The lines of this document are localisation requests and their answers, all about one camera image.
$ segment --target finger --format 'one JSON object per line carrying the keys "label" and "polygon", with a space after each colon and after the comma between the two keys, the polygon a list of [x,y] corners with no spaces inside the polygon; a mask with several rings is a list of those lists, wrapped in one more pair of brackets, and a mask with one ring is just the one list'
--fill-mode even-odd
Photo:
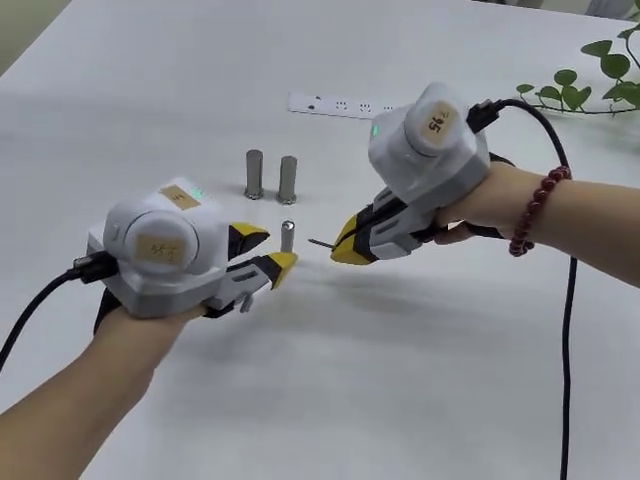
{"label": "finger", "polygon": [[451,245],[452,243],[463,242],[475,235],[469,231],[464,223],[446,231],[439,233],[433,239],[438,245]]}

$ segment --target green plant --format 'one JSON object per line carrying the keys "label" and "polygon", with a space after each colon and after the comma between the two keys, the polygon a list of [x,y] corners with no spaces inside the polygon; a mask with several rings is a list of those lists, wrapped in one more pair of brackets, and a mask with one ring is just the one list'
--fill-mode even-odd
{"label": "green plant", "polygon": [[[640,9],[640,0],[635,0],[636,6]],[[576,86],[578,74],[575,70],[564,68],[556,72],[553,77],[555,85],[545,85],[541,87],[534,95],[540,103],[535,104],[529,102],[525,98],[525,94],[536,89],[529,83],[523,83],[516,87],[520,97],[525,102],[546,110],[556,110],[560,112],[571,111],[590,115],[597,114],[613,114],[634,112],[640,110],[640,83],[633,82],[626,78],[631,70],[632,62],[638,70],[640,63],[633,54],[629,41],[631,36],[640,30],[640,23],[632,28],[623,30],[618,34],[618,38],[624,40],[624,46],[627,55],[621,53],[611,53],[613,42],[611,40],[599,40],[589,43],[581,48],[581,52],[591,55],[600,60],[600,70],[607,77],[614,80],[612,87],[602,96],[604,100],[611,100],[609,110],[604,111],[587,111],[583,108],[585,102],[592,94],[590,86],[584,86],[581,89]],[[557,106],[549,104],[548,100],[557,102]],[[621,101],[626,101],[632,105],[629,108],[614,108],[614,105]]]}

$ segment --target hand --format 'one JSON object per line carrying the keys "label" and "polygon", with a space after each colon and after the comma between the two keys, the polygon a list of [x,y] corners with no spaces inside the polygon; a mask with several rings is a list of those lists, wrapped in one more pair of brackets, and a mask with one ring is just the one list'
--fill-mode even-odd
{"label": "hand", "polygon": [[[543,178],[506,163],[492,162],[487,178],[458,202],[440,209],[436,221],[440,225],[467,221],[494,227],[504,238],[511,238],[527,202]],[[471,237],[473,234],[460,224],[439,234],[434,241],[449,245]]]}

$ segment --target electrical outlet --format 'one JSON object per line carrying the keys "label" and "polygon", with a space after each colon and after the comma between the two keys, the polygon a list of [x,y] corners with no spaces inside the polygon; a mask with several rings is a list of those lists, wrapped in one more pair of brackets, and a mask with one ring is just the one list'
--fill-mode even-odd
{"label": "electrical outlet", "polygon": [[354,100],[342,96],[308,95],[301,92],[289,93],[288,100],[290,112],[349,118],[370,119],[391,112],[394,108],[388,103]]}

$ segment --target metal peg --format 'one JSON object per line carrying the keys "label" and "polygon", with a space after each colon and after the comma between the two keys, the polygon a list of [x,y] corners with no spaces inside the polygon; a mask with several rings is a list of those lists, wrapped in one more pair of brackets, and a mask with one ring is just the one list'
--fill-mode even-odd
{"label": "metal peg", "polygon": [[296,231],[296,224],[291,220],[285,220],[282,222],[282,229],[280,230],[280,251],[281,252],[293,252],[293,237]]}
{"label": "metal peg", "polygon": [[249,150],[247,152],[247,188],[244,196],[251,200],[259,200],[264,195],[262,188],[262,159],[260,150]]}
{"label": "metal peg", "polygon": [[283,205],[296,203],[296,170],[298,159],[292,156],[282,157],[280,161],[280,188],[276,199]]}

